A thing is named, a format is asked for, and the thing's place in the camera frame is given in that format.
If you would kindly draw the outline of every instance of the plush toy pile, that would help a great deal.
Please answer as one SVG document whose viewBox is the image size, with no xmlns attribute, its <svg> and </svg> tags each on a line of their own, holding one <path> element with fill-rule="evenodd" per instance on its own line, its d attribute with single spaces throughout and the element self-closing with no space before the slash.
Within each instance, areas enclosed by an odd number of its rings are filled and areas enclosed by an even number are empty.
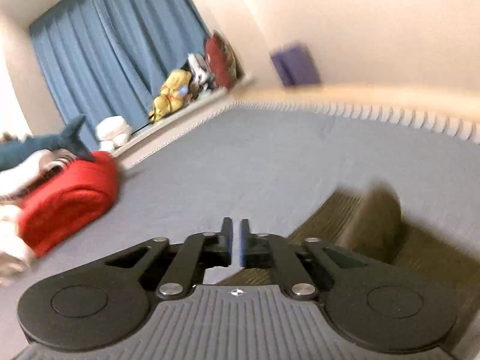
<svg viewBox="0 0 480 360">
<path fill-rule="evenodd" d="M 79 116 L 58 135 L 0 140 L 0 284 L 104 214 L 118 194 L 106 153 L 78 138 Z"/>
<path fill-rule="evenodd" d="M 191 102 L 210 95 L 216 88 L 231 89 L 244 75 L 230 44 L 218 33 L 205 42 L 205 58 L 188 54 L 180 69 L 173 70 L 153 99 L 148 122 L 156 123 Z M 132 128 L 120 116 L 111 116 L 97 126 L 99 150 L 113 154 L 126 145 Z"/>
</svg>

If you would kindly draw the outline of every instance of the purple box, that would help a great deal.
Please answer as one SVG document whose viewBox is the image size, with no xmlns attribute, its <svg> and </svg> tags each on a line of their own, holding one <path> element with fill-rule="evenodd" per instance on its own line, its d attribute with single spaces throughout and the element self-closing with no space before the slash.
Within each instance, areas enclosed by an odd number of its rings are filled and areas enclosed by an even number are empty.
<svg viewBox="0 0 480 360">
<path fill-rule="evenodd" d="M 306 46 L 296 44 L 270 57 L 284 86 L 320 84 L 320 75 Z"/>
</svg>

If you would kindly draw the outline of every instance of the stuffed toy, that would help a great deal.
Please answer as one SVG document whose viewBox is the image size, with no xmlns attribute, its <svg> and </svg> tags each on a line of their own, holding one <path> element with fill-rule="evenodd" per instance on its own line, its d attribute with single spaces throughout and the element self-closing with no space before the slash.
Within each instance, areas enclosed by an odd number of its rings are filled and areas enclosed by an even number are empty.
<svg viewBox="0 0 480 360">
<path fill-rule="evenodd" d="M 0 171 L 16 167 L 33 153 L 47 149 L 51 152 L 66 149 L 77 157 L 93 161 L 92 154 L 78 137 L 85 116 L 80 115 L 71 121 L 61 134 L 27 137 L 24 142 L 12 140 L 0 144 Z"/>
<path fill-rule="evenodd" d="M 0 172 L 0 204 L 18 202 L 36 187 L 67 168 L 75 156 L 65 149 L 39 150 L 16 167 Z"/>
<path fill-rule="evenodd" d="M 153 100 L 153 110 L 150 111 L 149 121 L 158 122 L 164 116 L 172 114 L 183 107 L 183 98 L 188 93 L 188 84 L 191 73 L 181 69 L 170 73 L 162 85 L 160 95 Z"/>
<path fill-rule="evenodd" d="M 18 138 L 17 138 L 17 137 L 13 137 L 13 136 L 10 135 L 10 133 L 8 133 L 8 132 L 3 132 L 3 133 L 0 135 L 0 143 L 10 142 L 10 141 L 12 141 L 12 140 L 18 141 Z"/>
<path fill-rule="evenodd" d="M 33 250 L 18 235 L 22 210 L 15 205 L 0 205 L 0 285 L 30 266 Z"/>
<path fill-rule="evenodd" d="M 112 116 L 102 120 L 97 126 L 97 138 L 100 140 L 100 151 L 113 154 L 115 149 L 128 142 L 131 127 L 121 116 Z"/>
<path fill-rule="evenodd" d="M 193 82 L 198 84 L 199 87 L 205 85 L 212 73 L 205 63 L 203 57 L 200 54 L 188 54 L 188 65 L 193 75 Z"/>
</svg>

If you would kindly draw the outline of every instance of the white wall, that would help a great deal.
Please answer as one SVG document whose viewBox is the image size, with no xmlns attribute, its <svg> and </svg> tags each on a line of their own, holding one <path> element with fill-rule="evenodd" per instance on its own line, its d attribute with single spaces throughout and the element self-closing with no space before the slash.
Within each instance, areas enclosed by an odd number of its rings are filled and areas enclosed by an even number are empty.
<svg viewBox="0 0 480 360">
<path fill-rule="evenodd" d="M 268 54 L 265 35 L 245 0 L 193 0 L 207 27 L 226 36 L 245 71 L 253 73 L 257 86 L 277 87 L 280 81 Z"/>
<path fill-rule="evenodd" d="M 14 94 L 32 134 L 56 133 L 64 123 L 50 96 L 28 31 L 0 12 L 0 41 Z"/>
<path fill-rule="evenodd" d="M 25 135 L 30 134 L 31 131 L 16 99 L 1 48 L 0 88 L 0 133 L 8 131 L 13 135 L 25 137 Z"/>
<path fill-rule="evenodd" d="M 28 35 L 28 25 L 60 0 L 0 0 L 0 132 L 59 132 L 51 98 Z"/>
<path fill-rule="evenodd" d="M 480 90 L 480 0 L 204 0 L 244 53 L 249 12 L 265 50 L 302 41 L 325 83 L 388 83 Z"/>
<path fill-rule="evenodd" d="M 34 133 L 58 128 L 59 117 L 51 107 L 25 29 L 59 1 L 0 0 L 0 12 L 11 18 L 0 34 L 9 71 L 8 75 L 0 71 L 0 82 L 11 78 L 10 86 Z M 208 27 L 226 35 L 259 87 L 280 85 L 269 52 L 302 41 L 310 48 L 324 83 L 480 90 L 480 0 L 194 2 Z M 39 116 L 44 109 L 48 110 L 45 117 Z"/>
</svg>

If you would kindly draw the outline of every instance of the red pillow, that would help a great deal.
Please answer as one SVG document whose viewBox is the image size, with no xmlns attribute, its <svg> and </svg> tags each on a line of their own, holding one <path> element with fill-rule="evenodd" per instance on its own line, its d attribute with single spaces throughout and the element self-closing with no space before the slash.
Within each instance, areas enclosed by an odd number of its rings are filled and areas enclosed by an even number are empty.
<svg viewBox="0 0 480 360">
<path fill-rule="evenodd" d="M 218 86 L 231 89 L 237 81 L 237 62 L 231 46 L 219 33 L 205 43 L 205 56 Z"/>
<path fill-rule="evenodd" d="M 74 161 L 25 199 L 19 235 L 37 257 L 102 216 L 117 200 L 114 159 L 103 151 L 92 154 L 94 162 Z"/>
</svg>

